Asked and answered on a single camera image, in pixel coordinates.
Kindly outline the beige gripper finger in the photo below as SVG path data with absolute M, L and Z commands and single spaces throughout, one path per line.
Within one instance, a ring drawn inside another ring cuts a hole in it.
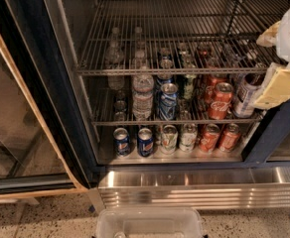
M 290 99 L 290 62 L 284 66 L 273 62 L 260 88 L 252 97 L 252 106 L 271 109 Z
M 256 40 L 256 43 L 262 47 L 270 48 L 277 44 L 277 36 L 280 27 L 280 21 L 271 25 Z

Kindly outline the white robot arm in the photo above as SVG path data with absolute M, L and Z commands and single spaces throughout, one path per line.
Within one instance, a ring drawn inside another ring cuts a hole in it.
M 290 8 L 256 43 L 266 48 L 275 47 L 277 55 L 287 61 L 287 65 L 275 62 L 270 65 L 260 88 L 251 98 L 252 107 L 270 109 L 290 99 Z

